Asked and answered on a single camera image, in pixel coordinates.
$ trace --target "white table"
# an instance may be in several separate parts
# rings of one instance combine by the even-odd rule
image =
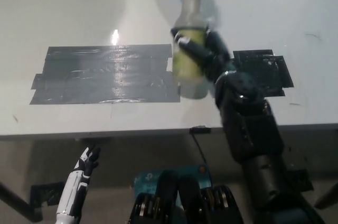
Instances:
[[[0,0],[0,139],[220,128],[210,95],[180,103],[29,105],[49,46],[171,43],[180,0]],[[203,0],[230,50],[283,55],[294,88],[269,98],[281,127],[338,124],[337,0]]]

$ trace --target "table leg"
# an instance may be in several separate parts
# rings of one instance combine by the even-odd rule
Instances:
[[[5,202],[30,222],[39,222],[42,220],[41,213],[36,212],[31,205],[26,203],[14,192],[10,191],[2,183],[0,183],[0,200]]]

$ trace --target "black tape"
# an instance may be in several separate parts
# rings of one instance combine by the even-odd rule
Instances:
[[[299,192],[314,190],[307,170],[290,170],[288,174],[293,185]]]
[[[64,182],[33,185],[31,187],[30,205],[34,208],[40,208],[43,202],[47,206],[59,204],[64,188]]]
[[[285,96],[283,88],[294,86],[283,56],[274,56],[272,50],[234,51],[233,55],[236,67],[255,78],[265,97]]]
[[[189,130],[189,134],[210,134],[211,128],[206,127],[204,125],[191,127]]]

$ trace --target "floor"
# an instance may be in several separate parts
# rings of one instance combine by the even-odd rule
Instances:
[[[308,169],[314,191],[304,193],[313,204],[338,181],[338,132],[282,132],[284,159],[291,169]],[[229,153],[224,135],[197,136],[214,183],[228,185],[236,197],[245,223],[252,210],[241,170]],[[155,168],[200,164],[202,159],[190,136],[149,136],[102,139],[100,165],[94,171],[82,224],[125,223],[134,204],[133,177]],[[0,181],[28,200],[31,185],[65,181],[86,142],[0,142]],[[55,223],[56,207],[42,208],[41,223]],[[319,213],[326,223],[336,223],[338,206]],[[1,223],[27,224],[19,214],[0,202]]]

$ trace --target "teal box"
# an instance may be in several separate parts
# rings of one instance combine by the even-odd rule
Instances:
[[[170,169],[179,176],[182,175],[193,175],[200,184],[200,188],[206,188],[211,186],[209,177],[209,169],[206,165],[195,165],[195,166],[184,166],[176,169]],[[141,193],[155,194],[158,177],[162,174],[163,170],[151,170],[143,172],[134,178],[134,195],[135,198]],[[181,206],[180,195],[177,197],[177,206]]]

